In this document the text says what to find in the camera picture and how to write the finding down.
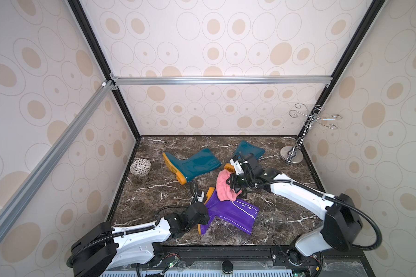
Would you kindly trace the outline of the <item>pink microfiber cloth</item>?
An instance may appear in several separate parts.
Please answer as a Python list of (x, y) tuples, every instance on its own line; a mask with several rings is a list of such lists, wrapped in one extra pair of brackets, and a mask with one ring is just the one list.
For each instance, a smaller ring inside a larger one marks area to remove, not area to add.
[(234, 202), (237, 197), (242, 193), (242, 191), (238, 191), (236, 193), (230, 186), (226, 183), (227, 179), (231, 176), (231, 172), (227, 170), (222, 170), (219, 172), (217, 181), (216, 181), (216, 192), (217, 197), (220, 201), (232, 201)]

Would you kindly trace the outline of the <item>purple rubber boot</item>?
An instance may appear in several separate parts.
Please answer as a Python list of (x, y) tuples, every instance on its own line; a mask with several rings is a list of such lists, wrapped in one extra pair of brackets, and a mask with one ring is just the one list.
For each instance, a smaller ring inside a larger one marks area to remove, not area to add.
[(200, 235), (206, 234), (216, 217), (229, 222), (248, 235), (252, 233), (255, 220), (260, 211), (258, 207), (242, 199), (237, 199), (233, 202), (230, 200), (221, 201), (214, 187), (209, 188), (206, 196), (205, 206), (208, 209), (209, 221), (206, 225), (198, 225), (198, 233)]

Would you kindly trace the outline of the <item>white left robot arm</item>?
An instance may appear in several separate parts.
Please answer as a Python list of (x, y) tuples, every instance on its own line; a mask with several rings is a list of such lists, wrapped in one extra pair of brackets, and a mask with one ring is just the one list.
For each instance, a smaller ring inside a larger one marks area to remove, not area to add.
[(97, 277), (105, 270), (129, 264), (158, 264), (164, 257), (161, 244), (180, 238), (198, 224), (208, 223), (207, 207), (192, 203), (180, 214), (142, 225), (112, 227), (103, 222), (70, 247), (66, 265), (76, 277)]

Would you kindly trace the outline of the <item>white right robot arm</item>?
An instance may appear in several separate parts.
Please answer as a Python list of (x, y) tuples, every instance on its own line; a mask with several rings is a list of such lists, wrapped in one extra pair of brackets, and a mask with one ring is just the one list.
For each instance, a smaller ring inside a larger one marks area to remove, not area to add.
[[(322, 221), (321, 226), (291, 242), (287, 253), (293, 259), (299, 260), (329, 249), (346, 252), (351, 249), (375, 250), (381, 246), (380, 228), (370, 216), (355, 207), (348, 195), (324, 193), (273, 168), (263, 169), (253, 154), (246, 157), (236, 155), (224, 168), (231, 173), (227, 184), (233, 190), (263, 189), (291, 200)], [(368, 246), (354, 242), (364, 221), (371, 225), (376, 235), (375, 241)]]

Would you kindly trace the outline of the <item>teal rubber boot right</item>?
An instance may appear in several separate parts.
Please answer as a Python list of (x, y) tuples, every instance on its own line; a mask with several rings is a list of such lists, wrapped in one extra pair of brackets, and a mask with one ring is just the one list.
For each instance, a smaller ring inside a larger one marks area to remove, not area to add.
[(244, 154), (245, 156), (253, 154), (256, 159), (259, 159), (265, 153), (265, 150), (263, 148), (256, 147), (256, 146), (242, 140), (238, 144), (236, 150), (234, 151), (233, 156), (234, 157), (239, 156), (240, 153)]

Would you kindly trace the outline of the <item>teal rubber boot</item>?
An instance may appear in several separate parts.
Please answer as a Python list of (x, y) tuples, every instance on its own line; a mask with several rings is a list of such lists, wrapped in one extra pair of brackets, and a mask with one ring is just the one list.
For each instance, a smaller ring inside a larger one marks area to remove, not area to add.
[(242, 140), (238, 144), (236, 150), (234, 151), (233, 156), (234, 157), (239, 156), (240, 153), (244, 154), (245, 156), (253, 154), (256, 159), (259, 159), (265, 153), (265, 150), (263, 148), (256, 147), (256, 146)]
[(208, 148), (204, 148), (188, 159), (183, 160), (176, 158), (168, 152), (164, 152), (162, 155), (166, 167), (176, 175), (176, 179), (181, 185), (221, 166), (221, 162)]

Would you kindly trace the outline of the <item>teal rubber boot left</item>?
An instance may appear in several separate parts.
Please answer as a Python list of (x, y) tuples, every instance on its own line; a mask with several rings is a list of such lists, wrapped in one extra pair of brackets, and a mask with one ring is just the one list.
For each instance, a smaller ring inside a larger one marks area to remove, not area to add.
[(176, 175), (176, 179), (181, 185), (221, 166), (221, 162), (208, 148), (204, 148), (188, 159), (183, 160), (176, 158), (168, 152), (164, 152), (162, 155), (166, 167)]

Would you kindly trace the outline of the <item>chrome mug tree stand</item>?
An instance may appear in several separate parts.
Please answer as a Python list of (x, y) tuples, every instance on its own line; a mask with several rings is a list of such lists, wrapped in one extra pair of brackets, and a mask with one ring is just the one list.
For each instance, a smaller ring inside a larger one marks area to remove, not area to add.
[(315, 123), (324, 126), (328, 129), (335, 130), (337, 126), (334, 124), (335, 121), (341, 120), (343, 117), (339, 114), (332, 114), (329, 117), (321, 117), (320, 114), (325, 108), (321, 105), (315, 105), (313, 111), (309, 114), (301, 112), (301, 110), (307, 109), (304, 103), (296, 103), (294, 108), (289, 111), (291, 118), (298, 118), (299, 115), (306, 118), (303, 123), (303, 129), (296, 139), (296, 142), (292, 146), (285, 146), (280, 150), (280, 156), (288, 165), (296, 165), (302, 162), (303, 153), (300, 150), (303, 142), (307, 136), (308, 131), (313, 127)]

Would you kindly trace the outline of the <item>patterned black white bowl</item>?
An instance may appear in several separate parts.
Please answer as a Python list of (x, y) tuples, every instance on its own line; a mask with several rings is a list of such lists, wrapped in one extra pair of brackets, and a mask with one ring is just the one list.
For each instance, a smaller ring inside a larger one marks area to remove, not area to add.
[(131, 174), (137, 177), (146, 176), (151, 169), (151, 162), (147, 159), (134, 160), (130, 165), (129, 170)]

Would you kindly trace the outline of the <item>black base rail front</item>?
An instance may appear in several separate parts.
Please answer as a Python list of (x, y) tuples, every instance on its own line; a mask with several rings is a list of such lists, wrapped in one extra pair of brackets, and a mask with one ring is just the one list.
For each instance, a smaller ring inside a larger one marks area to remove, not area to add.
[[(163, 246), (164, 254), (174, 253), (185, 260), (187, 264), (202, 261), (259, 261), (271, 262), (274, 266), (294, 267), (289, 262), (288, 256), (283, 254), (287, 250), (286, 245), (244, 245), (244, 246)], [(362, 252), (352, 250), (350, 252), (338, 252), (336, 250), (326, 250), (316, 257), (307, 256), (302, 259), (299, 268), (307, 266), (331, 264), (334, 262), (358, 262), (364, 267), (368, 267), (368, 261)]]

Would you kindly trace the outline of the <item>horizontal aluminium rail back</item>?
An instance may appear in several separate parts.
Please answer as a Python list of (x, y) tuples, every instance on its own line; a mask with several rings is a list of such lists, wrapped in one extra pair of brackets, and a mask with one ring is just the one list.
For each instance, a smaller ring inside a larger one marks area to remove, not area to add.
[(329, 84), (332, 76), (115, 77), (116, 85)]

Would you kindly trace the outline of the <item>diagonal aluminium rail left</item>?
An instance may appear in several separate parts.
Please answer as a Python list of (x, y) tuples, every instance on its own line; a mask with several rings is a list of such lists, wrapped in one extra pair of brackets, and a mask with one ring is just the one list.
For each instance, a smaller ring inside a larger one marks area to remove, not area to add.
[(80, 113), (61, 134), (52, 148), (41, 159), (37, 167), (24, 180), (21, 187), (14, 193), (0, 212), (0, 243), (21, 216), (29, 202), (53, 171), (64, 153), (68, 150), (79, 132), (94, 114), (108, 92), (114, 88), (113, 80), (106, 80), (99, 90), (90, 98)]

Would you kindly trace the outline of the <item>black corner frame post right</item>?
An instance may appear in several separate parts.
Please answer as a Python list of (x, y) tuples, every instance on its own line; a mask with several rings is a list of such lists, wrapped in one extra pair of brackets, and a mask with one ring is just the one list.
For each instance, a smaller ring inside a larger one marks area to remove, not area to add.
[(315, 105), (313, 106), (310, 114), (306, 116), (306, 122), (305, 122), (306, 125), (302, 127), (301, 131), (298, 134), (298, 137), (306, 137), (309, 129), (313, 127), (313, 124), (322, 123), (322, 121), (326, 123), (325, 126), (327, 128), (337, 129), (337, 126), (334, 125), (334, 122), (337, 120), (341, 120), (342, 116), (334, 114), (330, 118), (322, 119), (319, 117), (319, 115), (322, 111), (325, 110), (324, 105), (326, 101), (328, 100), (332, 90), (334, 89), (341, 75), (343, 74), (346, 67), (350, 63), (355, 52), (358, 50), (358, 47), (361, 45), (368, 30), (374, 23), (376, 17), (380, 13), (380, 10), (382, 9), (385, 3), (386, 1), (376, 0), (376, 1), (372, 1), (371, 4), (369, 5), (367, 12), (363, 16), (361, 22), (357, 25), (357, 28), (349, 42), (349, 45), (344, 50), (341, 59), (337, 63), (337, 66), (331, 75), (332, 77), (331, 82), (325, 86), (324, 90), (321, 92), (319, 99), (316, 101)]

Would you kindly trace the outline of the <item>black corner frame post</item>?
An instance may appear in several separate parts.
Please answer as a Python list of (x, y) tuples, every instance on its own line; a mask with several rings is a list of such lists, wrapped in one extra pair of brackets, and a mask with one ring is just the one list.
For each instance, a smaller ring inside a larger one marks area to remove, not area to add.
[[(88, 17), (85, 14), (84, 8), (80, 1), (77, 0), (68, 0), (68, 5), (70, 6), (72, 13), (77, 20), (80, 29), (83, 32), (83, 35), (90, 46), (90, 49), (94, 55), (94, 58), (97, 61), (97, 64), (103, 73), (106, 80), (115, 81), (115, 78), (112, 76), (112, 71), (110, 69), (109, 64), (107, 63), (105, 54), (102, 50), (101, 44), (98, 42), (97, 37), (92, 30), (92, 26), (88, 20)], [(140, 140), (142, 136), (140, 135), (135, 122), (133, 120), (133, 117), (131, 113), (129, 112), (128, 106), (126, 101), (124, 100), (122, 93), (119, 88), (115, 88), (112, 90), (113, 95), (117, 101), (117, 104), (119, 105), (119, 108), (121, 109), (121, 112), (124, 116), (124, 118), (127, 121), (127, 124), (134, 135), (134, 138), (136, 140)]]
[(310, 114), (306, 116), (306, 122), (305, 122), (306, 125), (302, 127), (301, 131), (298, 134), (298, 137), (306, 137), (309, 129), (313, 127), (313, 124), (322, 123), (322, 121), (326, 123), (325, 126), (327, 128), (337, 129), (337, 126), (334, 125), (334, 122), (337, 120), (341, 120), (342, 116), (334, 114), (330, 118), (322, 119), (319, 117), (319, 115), (322, 111), (325, 110), (324, 105), (326, 101), (328, 100), (332, 90), (334, 89), (341, 75), (343, 74), (346, 67), (350, 63), (355, 52), (358, 50), (358, 47), (361, 45), (368, 30), (374, 23), (376, 17), (380, 13), (380, 10), (382, 9), (385, 3), (386, 1), (376, 0), (376, 1), (372, 1), (371, 4), (369, 5), (367, 12), (363, 16), (361, 22), (357, 25), (357, 28), (349, 42), (349, 45), (344, 50), (341, 59), (337, 63), (337, 66), (331, 75), (332, 77), (331, 82), (325, 86), (324, 90), (321, 92), (319, 99), (316, 101), (315, 105), (313, 106)]

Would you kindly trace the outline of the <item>black corner frame post left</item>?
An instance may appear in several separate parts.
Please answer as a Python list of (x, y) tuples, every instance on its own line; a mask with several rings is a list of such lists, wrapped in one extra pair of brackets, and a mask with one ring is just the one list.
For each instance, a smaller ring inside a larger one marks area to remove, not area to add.
[[(109, 64), (107, 63), (105, 54), (102, 50), (101, 44), (98, 42), (97, 37), (92, 30), (92, 26), (88, 20), (88, 17), (85, 14), (84, 8), (80, 1), (77, 0), (68, 0), (68, 5), (70, 6), (72, 13), (77, 20), (80, 29), (83, 32), (83, 35), (90, 46), (90, 49), (94, 55), (94, 58), (97, 61), (97, 64), (103, 73), (106, 80), (115, 81), (115, 78), (112, 76), (112, 71), (110, 69)], [(117, 104), (119, 105), (119, 108), (121, 109), (121, 112), (124, 116), (124, 118), (127, 121), (127, 124), (134, 135), (134, 138), (136, 140), (140, 140), (142, 136), (140, 135), (135, 122), (133, 120), (133, 117), (131, 113), (129, 112), (128, 106), (126, 101), (124, 100), (122, 93), (119, 88), (115, 88), (112, 90), (113, 95), (117, 101)]]

